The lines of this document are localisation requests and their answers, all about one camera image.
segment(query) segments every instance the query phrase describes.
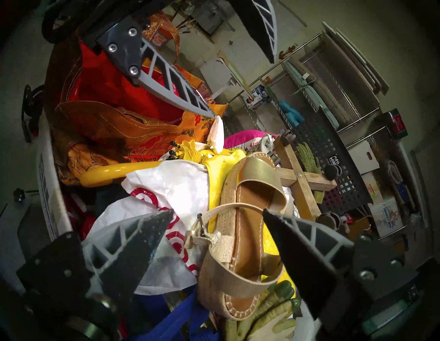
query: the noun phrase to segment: work glove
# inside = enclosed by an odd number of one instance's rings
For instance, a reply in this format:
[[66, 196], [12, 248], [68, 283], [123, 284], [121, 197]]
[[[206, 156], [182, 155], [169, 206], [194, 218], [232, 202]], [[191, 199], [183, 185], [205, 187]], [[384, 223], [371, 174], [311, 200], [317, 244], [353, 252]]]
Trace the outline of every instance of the work glove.
[[313, 156], [313, 153], [306, 142], [298, 143], [297, 152], [297, 156], [304, 165], [304, 170], [306, 172], [321, 174], [319, 159]]
[[301, 300], [290, 299], [295, 293], [289, 281], [271, 285], [260, 294], [255, 312], [242, 321], [225, 321], [225, 340], [284, 340], [295, 330], [295, 319], [288, 319], [299, 310]]

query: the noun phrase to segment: plastic bag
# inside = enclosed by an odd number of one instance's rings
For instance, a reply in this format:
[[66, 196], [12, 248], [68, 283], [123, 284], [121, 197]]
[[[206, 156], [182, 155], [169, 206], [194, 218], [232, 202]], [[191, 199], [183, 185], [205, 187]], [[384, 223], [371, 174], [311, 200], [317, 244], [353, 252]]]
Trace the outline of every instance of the plastic bag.
[[[87, 238], [97, 231], [123, 219], [157, 212], [153, 204], [128, 197], [114, 202], [93, 224]], [[173, 249], [166, 237], [159, 243], [156, 255], [140, 281], [135, 293], [139, 295], [159, 295], [175, 290], [182, 290], [197, 283], [197, 279]]]
[[164, 161], [156, 168], [127, 174], [123, 188], [133, 197], [108, 206], [89, 234], [133, 216], [173, 209], [175, 216], [159, 244], [137, 294], [157, 295], [194, 285], [205, 250], [183, 248], [185, 233], [209, 207], [209, 178], [205, 166], [184, 160]]

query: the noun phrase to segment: black knob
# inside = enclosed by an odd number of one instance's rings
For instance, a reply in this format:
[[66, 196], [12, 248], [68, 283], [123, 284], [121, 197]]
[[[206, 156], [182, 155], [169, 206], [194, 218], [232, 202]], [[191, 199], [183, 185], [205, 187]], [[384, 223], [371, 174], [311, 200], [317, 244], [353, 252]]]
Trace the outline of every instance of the black knob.
[[14, 201], [16, 202], [22, 202], [26, 198], [25, 192], [21, 188], [17, 188], [14, 191], [13, 195], [14, 195]]

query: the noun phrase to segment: sandal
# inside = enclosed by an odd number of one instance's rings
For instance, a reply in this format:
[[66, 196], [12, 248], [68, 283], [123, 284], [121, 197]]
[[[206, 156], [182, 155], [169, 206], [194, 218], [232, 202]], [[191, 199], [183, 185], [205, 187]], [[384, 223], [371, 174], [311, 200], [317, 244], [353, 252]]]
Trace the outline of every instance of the sandal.
[[[186, 248], [209, 244], [198, 284], [198, 300], [205, 308], [234, 320], [254, 312], [259, 294], [283, 271], [279, 256], [264, 253], [263, 210], [284, 213], [286, 206], [270, 156], [257, 152], [232, 168], [220, 206], [199, 217], [186, 235]], [[216, 229], [209, 234], [205, 226], [217, 214]], [[261, 282], [261, 275], [268, 278]]]

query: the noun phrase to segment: yellow cloth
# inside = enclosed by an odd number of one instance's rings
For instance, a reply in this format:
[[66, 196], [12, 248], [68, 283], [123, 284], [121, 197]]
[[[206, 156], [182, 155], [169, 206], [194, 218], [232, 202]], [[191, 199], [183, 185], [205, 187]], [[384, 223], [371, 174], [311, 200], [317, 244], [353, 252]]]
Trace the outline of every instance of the yellow cloth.
[[[212, 149], [206, 149], [198, 151], [196, 149], [195, 141], [192, 140], [190, 142], [183, 141], [180, 148], [176, 148], [176, 156], [182, 158], [184, 160], [193, 161], [196, 163], [200, 163], [205, 165], [208, 169], [209, 175], [209, 209], [213, 209], [220, 204], [220, 195], [223, 188], [223, 183], [226, 179], [226, 176], [232, 169], [232, 167], [238, 163], [241, 159], [246, 157], [246, 152], [243, 149], [223, 149], [220, 154], [215, 154]], [[208, 232], [213, 233], [215, 226], [217, 223], [217, 216], [212, 218], [208, 225]], [[278, 249], [275, 245], [275, 242], [266, 227], [266, 224], [263, 225], [263, 246], [264, 252], [271, 255], [279, 255]], [[292, 288], [295, 288], [295, 285], [290, 279], [289, 275], [284, 269], [279, 282], [284, 280], [288, 280], [292, 284]]]
[[[269, 232], [268, 227], [266, 226], [266, 224], [263, 225], [263, 248], [264, 248], [264, 252], [271, 254], [271, 255], [279, 255], [279, 251], [278, 248], [275, 245], [275, 242], [272, 238], [271, 233]], [[290, 276], [287, 274], [286, 268], [284, 268], [284, 270], [282, 271], [282, 275], [279, 278], [277, 283], [280, 283], [284, 280], [289, 281], [292, 284], [292, 288], [295, 289], [295, 294], [293, 295], [292, 298], [295, 298], [297, 296], [297, 290], [295, 288], [295, 284], [293, 283], [292, 279], [290, 278]]]

